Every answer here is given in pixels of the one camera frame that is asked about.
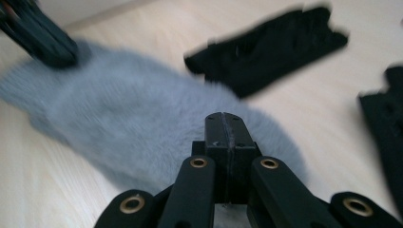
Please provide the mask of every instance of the light wood surface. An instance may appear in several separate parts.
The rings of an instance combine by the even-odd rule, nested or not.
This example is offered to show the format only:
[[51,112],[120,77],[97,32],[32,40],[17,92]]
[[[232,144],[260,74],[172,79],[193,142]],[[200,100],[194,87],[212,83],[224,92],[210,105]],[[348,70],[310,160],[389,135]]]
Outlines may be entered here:
[[66,26],[138,0],[40,0],[39,5],[57,25]]
[[[316,1],[305,1],[312,6]],[[68,27],[74,37],[134,48],[185,71],[183,54],[292,7],[292,0],[157,0]],[[349,45],[245,100],[274,116],[299,146],[309,189],[329,200],[353,191],[397,216],[377,150],[357,102],[385,86],[383,71],[402,61],[401,0],[334,0],[332,25]],[[0,71],[27,58],[0,35]],[[69,148],[31,128],[0,101],[0,227],[92,227],[121,191]]]

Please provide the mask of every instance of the black fabric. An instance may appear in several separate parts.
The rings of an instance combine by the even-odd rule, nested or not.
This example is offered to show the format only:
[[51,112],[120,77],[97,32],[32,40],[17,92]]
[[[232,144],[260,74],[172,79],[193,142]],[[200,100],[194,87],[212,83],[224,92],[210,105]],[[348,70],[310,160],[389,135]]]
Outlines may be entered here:
[[377,143],[384,175],[403,217],[403,66],[390,67],[386,93],[361,96],[359,101]]
[[347,44],[347,37],[328,27],[330,11],[294,10],[242,35],[209,45],[184,61],[205,80],[229,86],[246,97],[280,76]]

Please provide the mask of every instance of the white wall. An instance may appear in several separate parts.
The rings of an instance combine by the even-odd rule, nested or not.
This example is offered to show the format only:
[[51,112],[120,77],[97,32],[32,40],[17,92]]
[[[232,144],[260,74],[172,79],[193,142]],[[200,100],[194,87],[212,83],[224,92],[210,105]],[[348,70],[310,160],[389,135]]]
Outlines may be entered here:
[[39,0],[42,11],[65,26],[133,0]]

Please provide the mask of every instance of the metal grommet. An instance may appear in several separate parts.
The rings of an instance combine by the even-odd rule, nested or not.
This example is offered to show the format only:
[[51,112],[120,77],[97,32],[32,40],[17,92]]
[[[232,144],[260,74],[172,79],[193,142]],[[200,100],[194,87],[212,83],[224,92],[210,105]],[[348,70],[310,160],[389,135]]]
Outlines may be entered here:
[[[135,202],[137,204],[135,204],[135,206],[131,206],[129,205],[130,202]],[[144,198],[142,198],[140,195],[136,195],[123,200],[120,209],[121,212],[125,214],[133,214],[140,211],[144,207],[144,205]]]
[[190,161],[190,164],[195,168],[203,168],[207,165],[207,160],[205,159],[194,159]]
[[277,169],[278,168],[278,162],[271,160],[271,159],[265,159],[260,161],[261,166],[268,168],[268,169]]
[[354,198],[344,199],[343,205],[351,212],[362,217],[369,217],[374,214],[374,210],[367,203],[359,199]]

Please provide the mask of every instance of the black plastic part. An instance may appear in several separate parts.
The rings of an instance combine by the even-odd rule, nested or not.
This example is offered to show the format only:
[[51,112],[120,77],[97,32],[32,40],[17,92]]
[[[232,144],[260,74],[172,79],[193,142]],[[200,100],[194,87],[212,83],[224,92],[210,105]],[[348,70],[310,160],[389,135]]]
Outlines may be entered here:
[[214,161],[205,156],[186,159],[158,227],[213,227],[215,170]]
[[385,76],[390,83],[386,93],[361,96],[359,101],[394,203],[403,217],[403,67],[390,67]]
[[345,228],[401,228],[396,218],[357,193],[335,194],[330,203],[333,216]]
[[[241,169],[245,167],[248,168],[250,177],[243,176],[245,180],[240,181],[246,185],[239,186],[245,187],[241,192],[246,195],[247,202],[242,204],[247,204],[247,216],[253,228],[402,227],[374,202],[358,194],[337,194],[332,198],[331,204],[317,199],[285,163],[278,159],[258,156],[249,165],[238,162],[239,159],[249,161],[249,155],[260,154],[259,148],[252,146],[253,143],[241,118],[227,113],[208,116],[205,142],[193,142],[192,157],[183,162],[172,186],[155,197],[138,190],[119,195],[102,213],[95,228],[212,227],[214,203],[219,203],[214,192],[227,191],[228,196],[237,196],[238,189],[222,191],[220,188],[236,186],[232,183],[232,179],[236,178],[231,175],[243,176],[245,173]],[[204,156],[205,153],[215,159]],[[216,163],[221,161],[223,167],[239,170],[223,169],[221,173],[217,173],[216,170],[220,169]],[[215,178],[229,183],[217,188]],[[120,207],[126,205],[130,210],[138,206],[125,201],[137,196],[142,196],[144,206],[135,213],[125,214]],[[366,211],[362,203],[371,208],[370,217],[363,218],[359,215]]]
[[271,157],[255,159],[251,179],[276,227],[341,228],[284,162]]
[[330,11],[294,10],[247,32],[203,47],[184,58],[187,68],[222,83],[240,98],[281,76],[346,46],[348,38],[328,26]]
[[[141,206],[138,200],[130,198],[142,198],[144,205]],[[95,228],[149,228],[151,223],[152,212],[154,211],[155,201],[153,197],[144,191],[129,190],[117,196],[107,206],[101,216],[98,218]],[[121,207],[125,207],[128,212],[125,213]]]
[[5,6],[0,7],[0,11],[6,13],[6,16],[0,17],[0,29],[29,55],[49,67],[63,68],[76,64],[76,43],[41,12],[34,0],[5,2],[13,13]]
[[250,166],[260,155],[240,117],[218,112],[205,119],[205,156],[217,166],[216,203],[247,203]]

